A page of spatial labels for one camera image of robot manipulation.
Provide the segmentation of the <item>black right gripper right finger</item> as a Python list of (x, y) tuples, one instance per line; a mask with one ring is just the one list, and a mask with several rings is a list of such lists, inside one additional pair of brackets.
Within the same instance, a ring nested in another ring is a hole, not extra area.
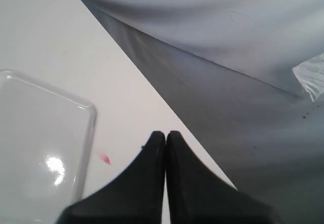
[(171, 223), (280, 223), (274, 210), (215, 175), (178, 131), (166, 143)]

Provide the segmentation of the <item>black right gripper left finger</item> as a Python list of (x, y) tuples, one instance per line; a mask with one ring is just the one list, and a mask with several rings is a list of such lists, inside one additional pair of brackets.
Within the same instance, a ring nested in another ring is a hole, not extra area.
[(65, 208), (57, 223), (161, 223), (165, 135), (154, 131), (132, 163), (105, 187)]

